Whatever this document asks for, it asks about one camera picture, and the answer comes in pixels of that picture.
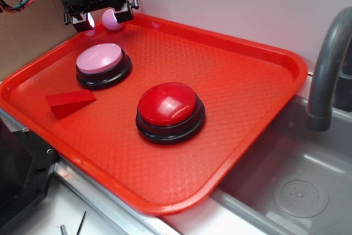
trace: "pink button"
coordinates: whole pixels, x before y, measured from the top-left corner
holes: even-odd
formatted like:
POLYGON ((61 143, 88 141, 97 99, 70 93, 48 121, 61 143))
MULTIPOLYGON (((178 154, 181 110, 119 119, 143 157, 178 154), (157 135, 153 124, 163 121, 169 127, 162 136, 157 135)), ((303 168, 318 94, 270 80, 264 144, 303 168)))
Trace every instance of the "pink button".
POLYGON ((122 59, 123 53, 117 44, 103 43, 92 46, 81 53, 76 65, 85 74, 98 74, 110 70, 122 59))

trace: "plastic tray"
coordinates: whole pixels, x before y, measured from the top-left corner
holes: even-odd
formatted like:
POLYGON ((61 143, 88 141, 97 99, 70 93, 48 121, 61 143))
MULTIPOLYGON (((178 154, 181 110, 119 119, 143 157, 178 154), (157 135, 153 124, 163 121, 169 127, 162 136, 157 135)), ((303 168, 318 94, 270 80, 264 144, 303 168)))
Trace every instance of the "plastic tray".
POLYGON ((306 76, 303 60, 289 51, 136 14, 119 31, 99 24, 14 73, 1 84, 0 107, 130 206, 165 215, 207 197, 306 76), (130 56, 131 75, 56 119, 45 96, 83 90, 75 60, 105 42, 130 56), (136 128, 137 104, 169 81, 197 93, 206 124, 181 144, 151 144, 136 128))

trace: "black button base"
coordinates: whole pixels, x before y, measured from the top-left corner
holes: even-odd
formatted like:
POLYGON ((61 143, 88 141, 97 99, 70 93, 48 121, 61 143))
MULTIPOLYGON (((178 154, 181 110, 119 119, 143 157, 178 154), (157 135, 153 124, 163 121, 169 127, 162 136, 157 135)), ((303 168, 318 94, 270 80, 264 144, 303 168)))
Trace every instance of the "black button base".
POLYGON ((206 115, 203 102, 197 97, 194 113, 185 121, 167 127, 151 125, 143 120, 137 110, 136 125, 140 134, 146 140, 156 144, 176 144, 192 138, 205 123, 206 115))
POLYGON ((102 73, 85 74, 76 66, 77 81, 81 86, 90 90, 109 88, 123 81, 132 71, 132 62, 123 50, 122 53, 121 61, 113 68, 102 73))

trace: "sink basin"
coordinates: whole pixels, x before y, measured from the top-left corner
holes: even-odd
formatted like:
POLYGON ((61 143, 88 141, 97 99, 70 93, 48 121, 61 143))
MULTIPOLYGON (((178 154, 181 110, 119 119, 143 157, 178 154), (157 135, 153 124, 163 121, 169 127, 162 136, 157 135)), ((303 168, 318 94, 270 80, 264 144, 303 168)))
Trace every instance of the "sink basin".
POLYGON ((295 96, 218 189, 275 234, 350 234, 352 114, 334 109, 331 128, 312 132, 306 105, 295 96))

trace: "gray faucet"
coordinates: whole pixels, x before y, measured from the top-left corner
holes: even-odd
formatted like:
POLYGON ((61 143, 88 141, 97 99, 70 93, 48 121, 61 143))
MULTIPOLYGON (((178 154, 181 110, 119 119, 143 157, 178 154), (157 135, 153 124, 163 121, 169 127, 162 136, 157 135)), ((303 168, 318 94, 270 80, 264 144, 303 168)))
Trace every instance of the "gray faucet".
POLYGON ((330 127, 332 106, 352 111, 352 7, 333 20, 324 39, 310 89, 306 125, 322 132, 330 127))

